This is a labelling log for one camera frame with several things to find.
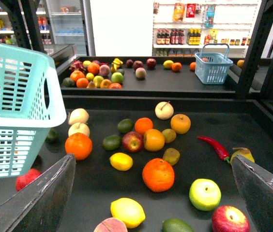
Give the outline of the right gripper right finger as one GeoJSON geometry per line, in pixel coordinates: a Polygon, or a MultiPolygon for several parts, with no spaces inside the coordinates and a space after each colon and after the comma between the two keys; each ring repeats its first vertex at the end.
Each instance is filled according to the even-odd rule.
{"type": "Polygon", "coordinates": [[[231,164],[239,194],[259,232],[273,232],[273,174],[244,156],[231,164]]]}

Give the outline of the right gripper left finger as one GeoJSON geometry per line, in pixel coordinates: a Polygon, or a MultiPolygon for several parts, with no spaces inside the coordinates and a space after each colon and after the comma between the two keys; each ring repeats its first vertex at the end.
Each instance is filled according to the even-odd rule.
{"type": "Polygon", "coordinates": [[[0,205],[0,232],[55,232],[71,195],[76,159],[69,154],[0,205]]]}

